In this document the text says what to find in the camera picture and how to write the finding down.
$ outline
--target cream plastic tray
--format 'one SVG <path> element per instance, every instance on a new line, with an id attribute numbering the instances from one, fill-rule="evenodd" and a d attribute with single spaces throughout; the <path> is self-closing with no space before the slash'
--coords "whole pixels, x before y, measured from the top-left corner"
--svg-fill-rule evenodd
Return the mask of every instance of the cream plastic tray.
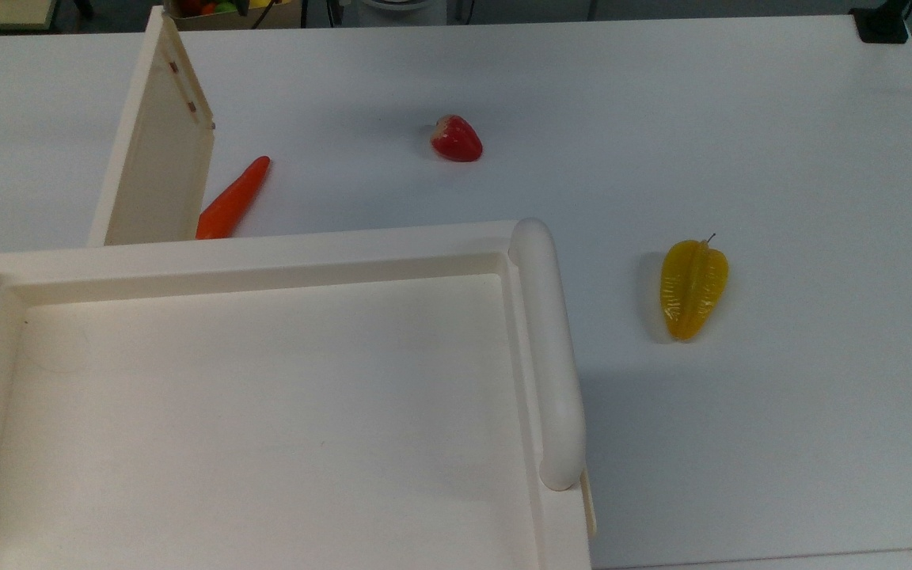
<path id="1" fill-rule="evenodd" d="M 109 246 L 0 255 L 0 570 L 589 568 L 544 224 L 176 241 L 212 144 L 155 11 Z"/>

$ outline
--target toy carrot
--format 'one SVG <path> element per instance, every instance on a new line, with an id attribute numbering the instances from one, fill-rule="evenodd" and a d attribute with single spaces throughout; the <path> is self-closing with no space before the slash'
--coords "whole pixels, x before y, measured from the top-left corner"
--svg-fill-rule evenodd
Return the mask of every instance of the toy carrot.
<path id="1" fill-rule="evenodd" d="M 221 192 L 202 214 L 196 227 L 196 239 L 230 238 L 234 228 L 253 205 L 269 170 L 269 157 L 260 156 L 245 172 Z"/>

